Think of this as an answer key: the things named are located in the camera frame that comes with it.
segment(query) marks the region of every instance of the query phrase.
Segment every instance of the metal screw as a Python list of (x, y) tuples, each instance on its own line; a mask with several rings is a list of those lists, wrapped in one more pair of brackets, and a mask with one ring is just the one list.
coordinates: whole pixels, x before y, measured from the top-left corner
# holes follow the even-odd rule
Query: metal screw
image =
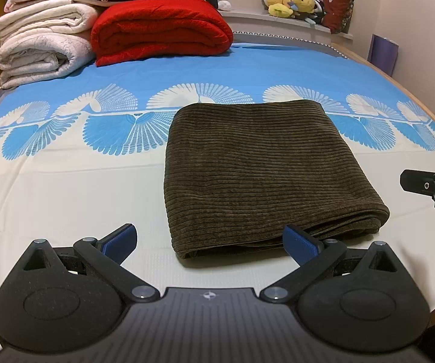
[(264, 296), (273, 300), (283, 299), (288, 296), (288, 291), (280, 286), (270, 286), (264, 290)]
[(132, 295), (140, 299), (150, 298), (155, 295), (155, 293), (155, 288), (149, 285), (140, 285), (132, 289)]

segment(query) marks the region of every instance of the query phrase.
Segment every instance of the dark brown corduroy fabric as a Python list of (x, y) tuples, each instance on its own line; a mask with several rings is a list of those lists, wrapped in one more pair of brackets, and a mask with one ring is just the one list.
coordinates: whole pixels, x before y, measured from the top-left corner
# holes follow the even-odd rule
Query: dark brown corduroy fabric
[(286, 224), (323, 239), (375, 233), (388, 208), (319, 103), (195, 103), (177, 112), (164, 196), (179, 257), (282, 245)]

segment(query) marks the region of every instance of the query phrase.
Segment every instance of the red blanket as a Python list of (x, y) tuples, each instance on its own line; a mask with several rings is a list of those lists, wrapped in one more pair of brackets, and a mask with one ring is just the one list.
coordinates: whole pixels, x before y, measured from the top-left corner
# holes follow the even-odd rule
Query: red blanket
[(225, 52), (232, 30), (205, 0), (136, 0), (108, 8), (93, 25), (96, 65), (184, 54)]

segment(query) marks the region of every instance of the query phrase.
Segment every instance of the bed sheet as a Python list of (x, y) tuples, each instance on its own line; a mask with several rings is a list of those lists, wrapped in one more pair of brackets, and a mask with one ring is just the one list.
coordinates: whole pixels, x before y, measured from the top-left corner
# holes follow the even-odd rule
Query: bed sheet
[(367, 66), (303, 48), (235, 45), (215, 57), (161, 57), (20, 86), (0, 101), (0, 284), (34, 239), (101, 238), (124, 223), (138, 246), (123, 266), (167, 286), (264, 286), (297, 268), (283, 250), (179, 260), (163, 196), (176, 111), (196, 102), (321, 103), (391, 210), (387, 241), (435, 307), (435, 209), (404, 192), (407, 168), (435, 171), (435, 123)]

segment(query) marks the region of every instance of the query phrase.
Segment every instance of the red pillow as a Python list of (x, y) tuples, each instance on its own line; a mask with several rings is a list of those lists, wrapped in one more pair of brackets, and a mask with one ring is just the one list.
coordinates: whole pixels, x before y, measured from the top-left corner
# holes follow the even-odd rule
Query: red pillow
[(321, 24), (332, 34), (343, 31), (350, 23), (354, 0), (322, 0), (325, 16)]

